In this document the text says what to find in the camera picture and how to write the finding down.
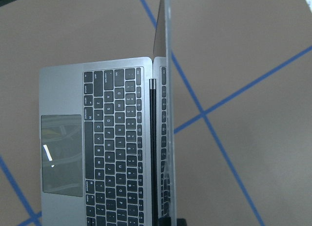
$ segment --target beige floor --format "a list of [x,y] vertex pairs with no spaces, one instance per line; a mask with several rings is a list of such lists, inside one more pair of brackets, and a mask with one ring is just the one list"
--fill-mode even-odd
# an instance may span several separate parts
[[[155,16],[158,0],[146,2]],[[190,226],[311,225],[312,14],[305,1],[172,0],[172,17],[185,74],[174,67],[178,216]],[[150,56],[154,32],[140,0],[0,7],[0,225],[40,213],[39,70]],[[198,116],[207,109],[208,119]]]

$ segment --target silver laptop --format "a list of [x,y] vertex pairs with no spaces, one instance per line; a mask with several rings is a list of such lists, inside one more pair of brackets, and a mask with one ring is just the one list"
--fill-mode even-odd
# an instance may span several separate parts
[[169,0],[154,57],[39,77],[44,226],[176,225]]

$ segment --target blue tape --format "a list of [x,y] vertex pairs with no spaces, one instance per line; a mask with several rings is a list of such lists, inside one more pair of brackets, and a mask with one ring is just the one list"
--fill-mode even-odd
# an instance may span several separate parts
[[38,219],[36,218],[36,215],[33,211],[33,209],[31,208],[31,206],[29,205],[27,199],[25,198],[24,194],[22,193],[19,185],[17,184],[17,182],[15,181],[13,175],[11,174],[11,172],[9,171],[9,168],[7,167],[7,165],[5,164],[4,160],[2,159],[2,157],[0,156],[0,167],[3,170],[6,178],[8,179],[8,181],[10,182],[12,188],[14,189],[15,193],[17,194],[19,200],[21,201],[21,203],[23,204],[23,206],[25,207],[26,211],[28,212],[30,218],[32,219],[32,222],[35,223],[35,225],[40,226],[40,222],[38,221]]

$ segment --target keyboard key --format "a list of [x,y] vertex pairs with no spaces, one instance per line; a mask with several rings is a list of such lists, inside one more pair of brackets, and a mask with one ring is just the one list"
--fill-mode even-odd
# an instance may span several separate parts
[[115,70],[114,79],[115,79],[115,87],[124,86],[123,69]]
[[114,188],[106,188],[106,197],[110,198],[110,199],[115,199],[116,195],[115,195],[115,189]]
[[136,77],[136,70],[134,68],[126,69],[126,80],[133,80]]
[[103,72],[95,71],[93,73],[93,95],[95,97],[103,96]]
[[93,79],[92,72],[84,72],[83,73],[83,82],[84,83],[92,82],[92,79]]
[[86,193],[94,193],[94,181],[86,181]]
[[103,181],[96,181],[96,191],[97,192],[104,192],[104,182]]
[[117,198],[117,208],[126,209],[127,200],[125,198]]
[[141,68],[136,69],[136,84],[141,85]]
[[112,103],[114,101],[114,93],[112,91],[105,91],[104,92],[104,102],[105,103]]
[[94,98],[94,108],[103,108],[103,98]]
[[96,212],[97,212],[97,215],[105,215],[105,205],[97,204]]
[[127,212],[125,210],[117,210],[117,219],[127,221]]
[[123,88],[115,88],[115,99],[125,98],[125,92]]
[[93,85],[91,83],[85,83],[84,86],[84,94],[92,94],[93,93]]
[[107,70],[104,71],[104,90],[112,90],[113,89],[113,71]]

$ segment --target laptop keyboard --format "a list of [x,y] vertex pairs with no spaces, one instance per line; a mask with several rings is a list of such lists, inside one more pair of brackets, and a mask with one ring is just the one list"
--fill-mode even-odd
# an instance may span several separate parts
[[142,226],[142,67],[83,73],[87,226]]

